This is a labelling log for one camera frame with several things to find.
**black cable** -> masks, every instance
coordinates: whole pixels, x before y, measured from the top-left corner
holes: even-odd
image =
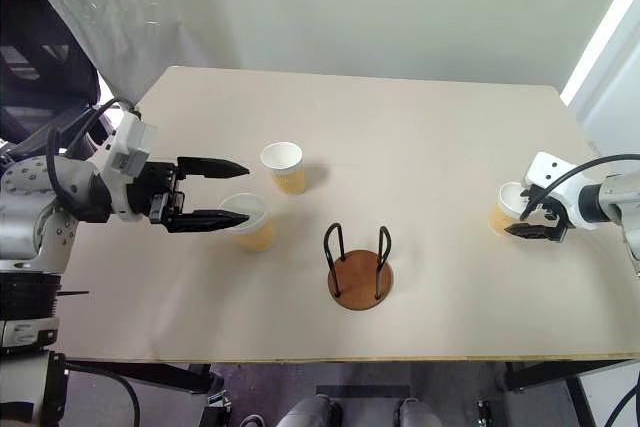
[[[133,404],[133,427],[140,426],[140,403],[138,402],[138,396],[136,395],[135,390],[133,390],[133,387],[131,387],[131,384],[127,382],[124,377],[114,374],[113,372],[109,372],[108,370],[102,370],[96,367],[87,367],[84,365],[67,363],[67,369],[74,372],[83,372],[85,374],[102,375],[122,384],[127,391],[127,394],[129,394],[129,397],[131,397],[131,403]]]
[[[636,424],[640,427],[640,372],[638,372],[638,382],[636,383]]]
[[[58,142],[60,140],[60,131],[55,127],[49,129],[47,134],[47,144],[45,146],[44,156],[47,166],[47,175],[49,176],[49,182],[51,188],[56,193],[62,206],[72,213],[73,199],[71,195],[62,188],[60,181],[58,180],[58,174],[56,173],[55,155],[58,153]]]
[[[133,112],[135,110],[135,106],[131,101],[127,99],[123,99],[121,97],[114,97],[106,104],[101,105],[89,116],[89,118],[82,125],[82,127],[80,127],[80,130],[76,133],[73,139],[71,139],[71,142],[69,142],[69,146],[67,147],[66,157],[73,158],[73,152],[75,151],[77,144],[82,140],[84,135],[87,132],[89,132],[89,130],[91,130],[91,128],[98,121],[100,116],[104,114],[108,109],[110,109],[113,106],[113,104],[115,104],[116,102],[125,104],[129,108],[130,112]]]
[[[638,373],[638,382],[620,399],[620,402],[618,402],[618,405],[616,405],[613,412],[611,412],[604,427],[611,427],[613,425],[620,415],[620,412],[622,412],[622,409],[624,409],[634,395],[636,396],[636,423],[640,426],[640,401],[638,400],[640,398],[640,373]]]
[[[617,154],[617,155],[609,155],[607,157],[600,157],[599,159],[590,160],[589,162],[585,162],[582,165],[571,169],[569,172],[558,177],[556,180],[551,182],[545,189],[543,189],[538,195],[529,199],[527,206],[522,211],[522,215],[520,215],[520,220],[526,220],[529,217],[529,214],[533,212],[533,209],[542,202],[547,195],[551,193],[553,189],[559,186],[561,183],[566,181],[567,179],[573,177],[576,174],[579,174],[583,170],[590,169],[591,167],[595,167],[600,164],[607,164],[609,162],[616,162],[618,160],[640,160],[640,154]]]

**wooden coaster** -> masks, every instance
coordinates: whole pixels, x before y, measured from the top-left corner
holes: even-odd
[[[334,295],[335,286],[331,272],[327,286],[331,297],[345,309],[367,310],[382,302],[393,285],[393,272],[389,262],[384,264],[380,273],[380,298],[376,299],[376,267],[378,254],[369,250],[352,250],[345,254],[344,262],[338,258],[333,266],[338,276],[340,296]]]

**paper cup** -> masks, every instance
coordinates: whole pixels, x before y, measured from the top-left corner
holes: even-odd
[[[218,208],[249,216],[249,220],[242,224],[226,229],[245,249],[260,252],[268,249],[275,240],[273,220],[269,218],[267,204],[259,195],[235,194],[224,199]]]
[[[286,194],[304,192],[302,149],[293,142],[267,145],[260,153],[260,161],[271,172],[271,178]]]
[[[520,214],[527,205],[527,198],[521,197],[523,187],[519,182],[507,182],[498,191],[498,202],[489,216],[489,227],[498,235],[506,235],[504,229],[520,222]]]

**floor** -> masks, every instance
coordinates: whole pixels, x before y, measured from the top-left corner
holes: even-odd
[[[232,427],[260,413],[274,427],[298,400],[318,386],[379,386],[381,394],[409,391],[429,403],[444,427],[477,425],[478,400],[491,401],[495,427],[578,427],[563,382],[503,394],[494,383],[504,363],[380,362],[327,364],[219,364],[233,403]],[[206,396],[134,383],[141,425],[197,427]],[[390,427],[396,398],[339,399],[346,427]],[[62,427],[131,425],[131,404],[116,382],[72,373]]]

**table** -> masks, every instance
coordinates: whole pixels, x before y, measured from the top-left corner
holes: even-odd
[[[185,211],[258,193],[276,243],[254,254],[224,232],[83,224],[63,287],[91,294],[60,300],[56,350],[147,362],[640,356],[640,282],[618,227],[555,244],[487,225],[498,187],[537,151],[594,157],[553,88],[172,67],[140,106],[159,127],[155,160],[251,169],[184,182]],[[300,196],[259,163],[277,140],[304,150]],[[335,221],[346,250],[375,251],[378,228],[391,233],[394,285],[372,310],[329,295],[322,239]]]

